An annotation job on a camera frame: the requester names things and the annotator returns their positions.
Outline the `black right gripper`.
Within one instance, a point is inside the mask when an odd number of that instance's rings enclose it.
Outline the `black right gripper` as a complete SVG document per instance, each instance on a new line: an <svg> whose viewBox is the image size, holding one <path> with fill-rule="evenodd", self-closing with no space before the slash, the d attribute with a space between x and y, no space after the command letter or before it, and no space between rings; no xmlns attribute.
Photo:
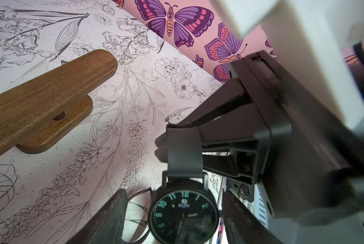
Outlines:
<svg viewBox="0 0 364 244"><path fill-rule="evenodd" d="M364 67L348 66L364 97ZM203 169L258 183L272 217L328 225L364 210L364 119L345 126L265 51L231 66L222 85L178 124L197 127ZM252 105L257 118L252 122ZM211 122L236 113L240 122Z"/></svg>

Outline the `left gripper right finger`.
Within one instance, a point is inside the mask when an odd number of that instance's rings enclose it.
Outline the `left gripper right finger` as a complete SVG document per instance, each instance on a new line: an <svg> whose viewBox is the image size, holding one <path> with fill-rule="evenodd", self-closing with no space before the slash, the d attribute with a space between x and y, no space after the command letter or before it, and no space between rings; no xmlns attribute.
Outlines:
<svg viewBox="0 0 364 244"><path fill-rule="evenodd" d="M230 244L275 244L276 237L230 191L222 196L226 236Z"/></svg>

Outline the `black watch with dial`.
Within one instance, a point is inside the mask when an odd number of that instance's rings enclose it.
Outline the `black watch with dial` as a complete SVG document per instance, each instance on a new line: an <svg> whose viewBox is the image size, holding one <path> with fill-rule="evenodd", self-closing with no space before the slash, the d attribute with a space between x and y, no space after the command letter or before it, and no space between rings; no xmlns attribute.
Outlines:
<svg viewBox="0 0 364 244"><path fill-rule="evenodd" d="M166 129L167 169L161 186L141 190L128 199L148 194L150 205L138 206L146 216L130 221L141 226L141 236L130 244L143 244L152 235L160 244L205 244L215 234L220 221L216 199L204 171L202 139L193 125L168 124Z"/></svg>

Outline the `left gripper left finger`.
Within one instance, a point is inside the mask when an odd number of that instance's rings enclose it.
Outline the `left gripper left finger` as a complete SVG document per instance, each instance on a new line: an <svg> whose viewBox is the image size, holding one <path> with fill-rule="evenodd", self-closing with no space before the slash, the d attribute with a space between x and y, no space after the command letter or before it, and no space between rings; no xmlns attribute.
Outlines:
<svg viewBox="0 0 364 244"><path fill-rule="evenodd" d="M118 190L67 244L121 244L128 196Z"/></svg>

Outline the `wooden watch stand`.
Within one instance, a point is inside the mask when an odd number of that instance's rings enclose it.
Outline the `wooden watch stand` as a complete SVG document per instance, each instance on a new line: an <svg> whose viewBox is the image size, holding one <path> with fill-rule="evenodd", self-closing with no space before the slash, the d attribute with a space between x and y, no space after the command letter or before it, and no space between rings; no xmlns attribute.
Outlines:
<svg viewBox="0 0 364 244"><path fill-rule="evenodd" d="M93 109L89 93L110 79L118 62L97 49L0 94L0 156L13 147L39 154Z"/></svg>

